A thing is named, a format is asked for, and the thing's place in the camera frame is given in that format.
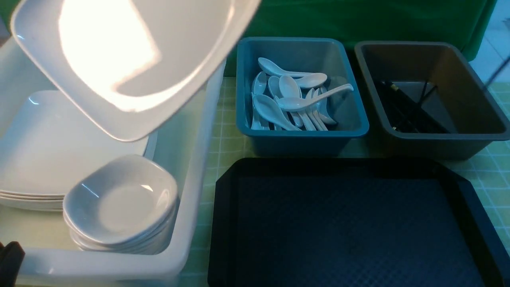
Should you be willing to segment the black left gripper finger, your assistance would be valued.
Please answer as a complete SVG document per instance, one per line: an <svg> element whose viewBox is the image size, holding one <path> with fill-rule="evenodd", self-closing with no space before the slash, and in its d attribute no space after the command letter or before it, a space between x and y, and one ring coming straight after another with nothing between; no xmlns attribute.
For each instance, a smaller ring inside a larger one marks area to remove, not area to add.
<svg viewBox="0 0 510 287"><path fill-rule="evenodd" d="M0 286L14 287L25 252L18 242L0 244Z"/></svg>

